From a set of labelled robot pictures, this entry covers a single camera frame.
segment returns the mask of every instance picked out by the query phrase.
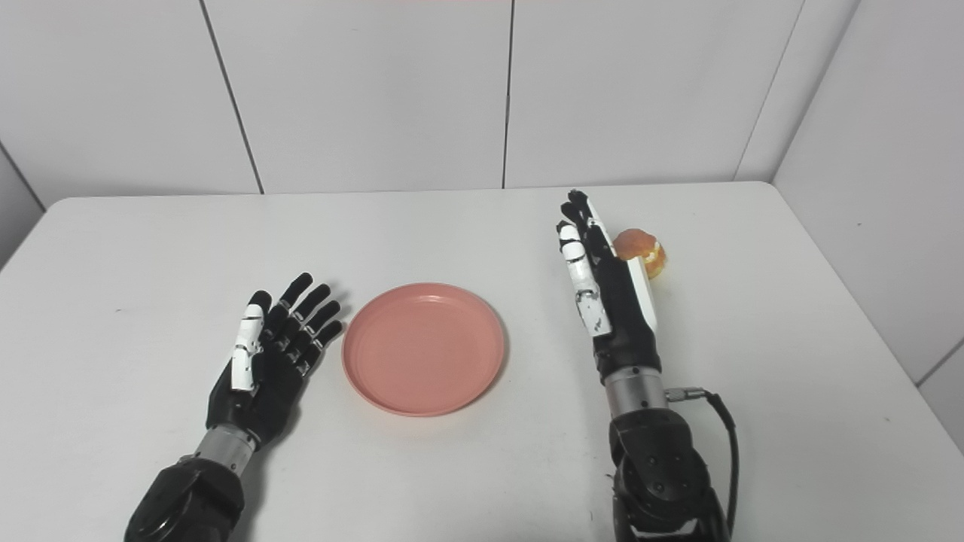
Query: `cable connector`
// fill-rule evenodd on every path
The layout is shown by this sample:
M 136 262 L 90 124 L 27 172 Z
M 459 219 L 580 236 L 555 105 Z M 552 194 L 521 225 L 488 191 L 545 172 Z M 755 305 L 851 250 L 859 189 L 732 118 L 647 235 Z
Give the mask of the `cable connector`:
M 702 399 L 709 394 L 703 388 L 670 388 L 666 390 L 666 400 L 671 403 Z

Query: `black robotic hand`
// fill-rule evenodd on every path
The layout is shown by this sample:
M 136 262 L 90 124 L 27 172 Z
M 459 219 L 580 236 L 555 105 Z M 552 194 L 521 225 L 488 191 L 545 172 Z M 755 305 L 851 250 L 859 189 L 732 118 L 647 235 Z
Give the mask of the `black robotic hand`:
M 292 310 L 310 285 L 311 275 L 302 274 L 270 311 L 267 292 L 252 297 L 231 361 L 208 400 L 207 433 L 193 455 L 157 475 L 130 518 L 125 542 L 228 540 L 244 509 L 245 466 L 284 430 L 308 372 L 341 331 L 332 321 L 338 302 L 322 306 L 331 294 L 327 285 Z
M 308 372 L 318 362 L 325 346 L 341 331 L 341 322 L 330 321 L 341 311 L 338 302 L 321 306 L 332 292 L 328 285 L 312 290 L 292 310 L 310 285 L 311 275 L 302 274 L 270 311 L 271 296 L 267 292 L 259 291 L 252 297 L 250 305 L 260 306 L 262 313 L 267 314 L 257 341 L 260 348 L 256 345 L 255 352 L 249 352 L 253 354 L 254 385 L 250 391 L 232 386 L 231 365 L 237 361 L 235 356 L 211 391 L 207 403 L 208 429 L 226 424 L 242 429 L 251 435 L 258 449 L 284 430 Z
M 617 541 L 728 542 L 736 503 L 736 467 L 727 525 L 707 466 L 693 449 L 689 426 L 668 403 L 705 397 L 718 412 L 725 407 L 717 395 L 702 389 L 663 389 L 656 353 L 656 310 L 642 261 L 616 256 L 605 226 L 582 192 L 569 193 L 562 213 L 571 222 L 556 227 L 560 251 L 576 291 L 579 315 L 593 341 L 596 368 L 612 415 L 609 446 L 616 465 Z M 725 422 L 736 458 L 729 413 Z

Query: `fingertip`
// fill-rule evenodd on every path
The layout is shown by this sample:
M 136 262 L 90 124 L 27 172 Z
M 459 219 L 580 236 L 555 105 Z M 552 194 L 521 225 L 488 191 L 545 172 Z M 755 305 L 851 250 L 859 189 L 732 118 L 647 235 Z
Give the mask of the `fingertip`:
M 258 290 L 251 296 L 251 301 L 248 302 L 248 305 L 258 305 L 261 307 L 261 313 L 267 314 L 268 308 L 271 307 L 271 294 L 264 290 Z
M 335 320 L 318 332 L 318 336 L 315 337 L 315 341 L 322 346 L 328 346 L 328 343 L 335 339 L 335 337 L 341 333 L 342 329 L 344 329 L 344 325 L 340 321 Z

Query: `black robotic forearm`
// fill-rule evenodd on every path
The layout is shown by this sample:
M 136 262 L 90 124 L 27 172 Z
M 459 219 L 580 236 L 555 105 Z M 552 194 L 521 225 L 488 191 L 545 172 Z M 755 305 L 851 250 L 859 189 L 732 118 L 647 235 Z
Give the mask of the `black robotic forearm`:
M 241 480 L 230 467 L 189 456 L 157 475 L 124 542 L 225 542 L 242 510 Z

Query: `white wall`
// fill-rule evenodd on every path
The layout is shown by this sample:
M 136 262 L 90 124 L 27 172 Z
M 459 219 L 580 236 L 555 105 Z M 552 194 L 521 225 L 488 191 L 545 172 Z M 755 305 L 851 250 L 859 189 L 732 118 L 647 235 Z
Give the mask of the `white wall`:
M 769 180 L 854 3 L 517 2 L 506 186 Z
M 0 4 L 0 140 L 40 198 L 257 186 L 197 1 Z
M 48 204 L 766 178 L 856 1 L 8 0 L 0 137 Z
M 915 381 L 964 337 L 961 20 L 961 2 L 861 3 L 775 179 Z
M 964 450 L 964 348 L 957 351 L 921 385 L 924 399 Z
M 0 268 L 42 213 L 13 164 L 0 152 Z
M 498 188 L 510 0 L 207 0 L 268 193 Z

